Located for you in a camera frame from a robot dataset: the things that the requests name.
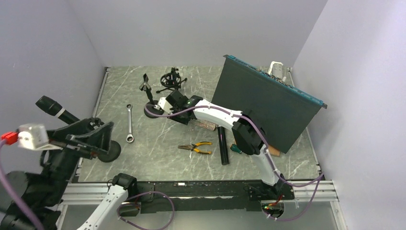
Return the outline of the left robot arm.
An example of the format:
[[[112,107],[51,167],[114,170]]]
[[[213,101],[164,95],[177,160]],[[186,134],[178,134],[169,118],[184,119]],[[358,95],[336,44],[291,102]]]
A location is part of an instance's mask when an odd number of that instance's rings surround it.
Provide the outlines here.
[[[53,206],[62,196],[81,158],[115,160],[121,149],[111,139],[114,123],[86,118],[47,130],[42,124],[25,124],[1,136],[1,145],[18,143],[40,151],[41,173],[0,173],[0,210],[3,230],[55,230],[61,212]]]

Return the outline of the black microphone silver grille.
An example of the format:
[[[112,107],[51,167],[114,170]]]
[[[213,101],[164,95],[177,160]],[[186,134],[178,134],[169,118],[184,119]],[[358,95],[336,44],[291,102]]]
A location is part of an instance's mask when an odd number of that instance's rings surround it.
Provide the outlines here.
[[[226,132],[224,127],[218,126],[218,139],[219,139],[219,147],[220,147],[220,159],[222,165],[229,164],[229,157],[228,157],[228,150],[227,150],[227,143],[226,143]]]

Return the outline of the black tripod shock mount stand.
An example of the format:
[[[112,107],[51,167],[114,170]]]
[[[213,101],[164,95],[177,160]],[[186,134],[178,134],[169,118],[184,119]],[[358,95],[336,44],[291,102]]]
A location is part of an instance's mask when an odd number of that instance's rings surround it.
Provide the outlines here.
[[[182,79],[179,74],[179,68],[172,67],[169,73],[164,74],[160,78],[160,83],[164,87],[164,89],[158,90],[156,91],[156,93],[161,93],[165,90],[179,90],[181,89],[182,83],[186,82],[187,80],[187,78]]]

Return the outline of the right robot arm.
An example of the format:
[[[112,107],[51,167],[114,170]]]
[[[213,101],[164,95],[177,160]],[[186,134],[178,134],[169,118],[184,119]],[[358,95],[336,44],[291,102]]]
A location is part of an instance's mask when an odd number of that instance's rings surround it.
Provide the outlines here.
[[[227,109],[196,95],[188,98],[179,91],[161,97],[158,105],[168,118],[179,123],[187,124],[192,119],[204,120],[230,130],[237,147],[256,164],[262,181],[262,193],[266,197],[287,197],[292,191],[284,175],[275,166],[265,133],[253,123],[251,113]]]

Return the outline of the black round-base clip stand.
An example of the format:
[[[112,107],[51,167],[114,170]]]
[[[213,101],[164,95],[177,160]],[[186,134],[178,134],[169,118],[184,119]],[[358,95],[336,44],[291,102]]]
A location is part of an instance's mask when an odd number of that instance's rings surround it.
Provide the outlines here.
[[[140,91],[144,91],[147,95],[148,102],[145,105],[144,114],[148,118],[157,118],[156,115],[163,115],[164,111],[158,106],[158,101],[153,99],[153,95],[151,92],[151,87],[148,84],[148,76],[145,73],[143,75],[143,82],[139,86]]]

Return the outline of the glitter microphone silver grille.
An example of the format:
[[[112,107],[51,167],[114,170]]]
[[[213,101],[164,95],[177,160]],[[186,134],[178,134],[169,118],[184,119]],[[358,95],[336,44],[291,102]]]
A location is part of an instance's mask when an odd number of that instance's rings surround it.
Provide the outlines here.
[[[209,121],[206,121],[206,120],[199,120],[199,119],[198,120],[193,120],[193,124],[198,126],[198,127],[210,130],[210,131],[215,131],[216,130],[216,124],[214,124],[212,122],[209,122]]]

